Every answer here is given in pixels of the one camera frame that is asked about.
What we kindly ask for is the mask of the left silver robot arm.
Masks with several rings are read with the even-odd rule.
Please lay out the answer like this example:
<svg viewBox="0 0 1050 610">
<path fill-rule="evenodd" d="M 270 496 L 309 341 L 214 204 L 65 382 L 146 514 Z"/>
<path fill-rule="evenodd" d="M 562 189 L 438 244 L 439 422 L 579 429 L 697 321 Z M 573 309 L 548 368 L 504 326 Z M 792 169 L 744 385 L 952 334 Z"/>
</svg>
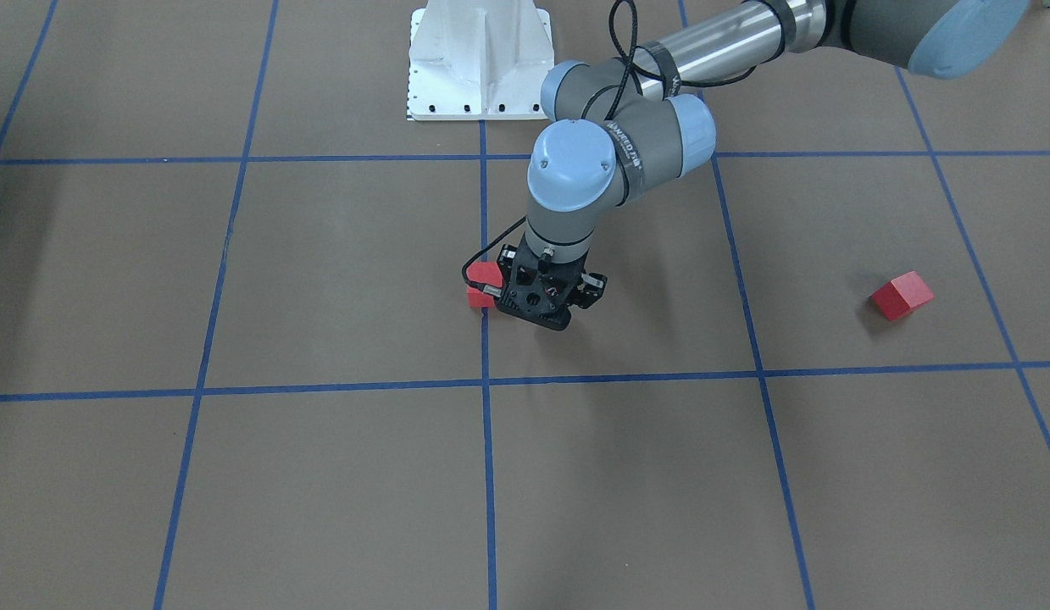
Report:
<svg viewBox="0 0 1050 610">
<path fill-rule="evenodd" d="M 572 308 L 590 308 L 606 290 L 605 275 L 586 271 L 603 213 L 714 155 L 717 124 L 698 90 L 818 47 L 956 80 L 992 57 L 1027 10 L 1025 1 L 742 1 L 644 40 L 636 4 L 616 1 L 608 13 L 616 55 L 559 63 L 542 81 L 549 124 L 529 159 L 528 211 L 513 224 L 520 243 L 495 238 L 497 278 L 471 278 L 471 258 L 463 282 L 505 315 L 562 331 Z"/>
</svg>

